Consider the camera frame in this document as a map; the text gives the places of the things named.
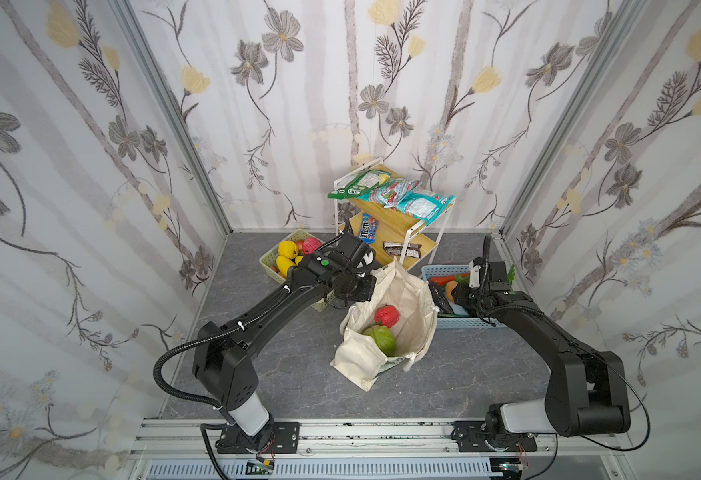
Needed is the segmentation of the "brown chocolate bar wrapper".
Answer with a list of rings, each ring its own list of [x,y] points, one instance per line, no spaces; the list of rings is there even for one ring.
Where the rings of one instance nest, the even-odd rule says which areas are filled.
[[[384,252],[392,258],[399,258],[404,255],[406,258],[420,259],[422,257],[422,246],[416,243],[404,245],[403,242],[385,242]]]

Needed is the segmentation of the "pink wrinkled round fruit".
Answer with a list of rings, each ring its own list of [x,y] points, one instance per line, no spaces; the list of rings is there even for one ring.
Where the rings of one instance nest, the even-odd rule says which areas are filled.
[[[302,242],[302,247],[300,248],[300,251],[302,251],[302,254],[304,255],[310,255],[316,250],[320,249],[322,247],[322,241],[316,237],[309,237],[306,238]]]

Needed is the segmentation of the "orange potato vegetable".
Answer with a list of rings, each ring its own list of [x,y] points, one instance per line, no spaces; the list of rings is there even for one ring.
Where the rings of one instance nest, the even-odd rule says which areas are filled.
[[[455,303],[455,290],[458,286],[459,282],[457,280],[452,280],[445,285],[445,295],[452,303]]]

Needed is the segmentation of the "teal white snack bag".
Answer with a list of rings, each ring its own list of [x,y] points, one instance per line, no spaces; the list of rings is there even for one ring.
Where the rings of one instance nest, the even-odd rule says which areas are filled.
[[[407,193],[397,203],[395,209],[405,215],[423,220],[427,225],[434,223],[453,202],[454,196],[440,195],[430,190],[415,189]]]

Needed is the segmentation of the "yellow mango left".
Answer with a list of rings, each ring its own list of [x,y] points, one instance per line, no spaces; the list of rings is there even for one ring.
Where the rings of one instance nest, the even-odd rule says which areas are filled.
[[[296,263],[294,263],[294,260],[286,257],[279,255],[276,258],[276,269],[278,269],[278,273],[282,275],[282,277],[287,278],[288,277],[288,272],[296,266]]]

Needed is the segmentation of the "pale green perforated fruit basket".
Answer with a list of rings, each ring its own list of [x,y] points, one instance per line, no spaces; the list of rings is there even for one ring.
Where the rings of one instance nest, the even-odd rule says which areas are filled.
[[[288,272],[294,266],[298,266],[298,262],[302,260],[302,256],[304,256],[304,249],[302,248],[306,240],[310,241],[312,246],[320,246],[322,244],[322,241],[312,235],[312,233],[298,229],[288,234],[281,242],[278,242],[276,246],[268,250],[260,258],[260,267],[264,269],[266,275],[270,276],[272,280],[278,282],[278,284],[283,284],[286,282]]]

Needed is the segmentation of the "yellow wrinkled bell pepper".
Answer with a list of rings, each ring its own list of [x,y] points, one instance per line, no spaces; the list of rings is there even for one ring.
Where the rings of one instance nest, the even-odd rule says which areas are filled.
[[[298,243],[292,240],[284,240],[278,244],[278,255],[286,259],[295,260],[300,256],[300,247],[298,247]]]

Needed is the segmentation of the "cream canvas grocery bag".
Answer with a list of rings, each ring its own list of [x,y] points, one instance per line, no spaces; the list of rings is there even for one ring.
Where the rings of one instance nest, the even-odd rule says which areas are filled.
[[[369,391],[385,372],[408,371],[430,349],[438,320],[429,284],[399,262],[374,272],[372,299],[350,306],[340,324],[342,343],[330,366]]]

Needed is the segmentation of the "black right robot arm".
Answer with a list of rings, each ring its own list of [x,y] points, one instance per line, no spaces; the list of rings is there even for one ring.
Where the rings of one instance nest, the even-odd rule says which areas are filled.
[[[456,304],[486,324],[516,332],[545,362],[549,380],[540,399],[492,405],[481,427],[484,440],[498,448],[507,438],[550,434],[596,444],[600,435],[627,433],[630,400],[640,395],[625,376],[623,360],[578,340],[529,294],[514,289],[492,248],[492,237],[483,236],[480,255],[468,265],[468,283],[457,287]]]

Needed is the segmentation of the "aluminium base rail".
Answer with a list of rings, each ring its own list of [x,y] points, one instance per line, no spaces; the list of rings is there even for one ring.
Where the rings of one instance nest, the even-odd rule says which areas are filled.
[[[634,479],[617,438],[527,434],[491,447],[477,418],[300,419],[260,453],[208,457],[198,420],[146,420],[126,479]]]

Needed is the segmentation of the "green cabbage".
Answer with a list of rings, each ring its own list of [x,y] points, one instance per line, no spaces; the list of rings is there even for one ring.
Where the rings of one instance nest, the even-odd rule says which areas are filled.
[[[393,332],[384,326],[371,326],[363,331],[364,336],[370,337],[387,357],[393,357],[397,349],[397,340]]]

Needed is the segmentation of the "red chili pepper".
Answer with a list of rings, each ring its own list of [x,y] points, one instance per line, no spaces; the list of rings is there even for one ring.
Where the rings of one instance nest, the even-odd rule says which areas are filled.
[[[430,282],[437,284],[438,286],[444,286],[450,282],[457,282],[461,279],[460,275],[444,275],[444,276],[432,276],[429,278]]]

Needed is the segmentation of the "white shelf rack with wood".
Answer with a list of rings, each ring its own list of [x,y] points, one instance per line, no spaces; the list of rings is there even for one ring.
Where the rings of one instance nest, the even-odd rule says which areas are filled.
[[[362,227],[362,220],[365,214],[369,214],[379,222],[376,242],[372,248],[376,251],[376,260],[385,266],[393,261],[393,258],[386,254],[384,244],[388,242],[401,242],[408,247],[411,243],[421,246],[421,257],[419,259],[410,258],[403,252],[399,256],[399,262],[410,271],[416,266],[432,264],[439,246],[442,242],[447,222],[452,216],[452,211],[456,205],[456,199],[445,207],[442,214],[428,224],[425,220],[405,215],[392,209],[385,209],[383,206],[368,201],[350,199],[350,203],[360,209],[360,213],[354,215],[346,222],[340,222],[340,201],[334,200],[334,214],[336,214],[336,233],[344,229],[346,224],[350,224],[354,232],[358,233]]]

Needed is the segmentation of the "red bell pepper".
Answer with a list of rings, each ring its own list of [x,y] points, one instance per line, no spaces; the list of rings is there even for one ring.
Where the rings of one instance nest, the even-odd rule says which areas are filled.
[[[376,326],[384,326],[388,329],[393,329],[400,321],[401,314],[399,310],[392,305],[386,305],[377,309],[374,315]]]

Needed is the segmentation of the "light blue vegetable basket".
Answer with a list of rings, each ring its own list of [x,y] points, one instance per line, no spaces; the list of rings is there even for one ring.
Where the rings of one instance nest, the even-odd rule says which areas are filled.
[[[504,324],[494,318],[472,317],[462,306],[453,302],[452,293],[456,286],[468,286],[470,266],[468,265],[426,265],[421,277],[429,284],[429,290],[436,305],[438,329],[487,329],[504,328]]]

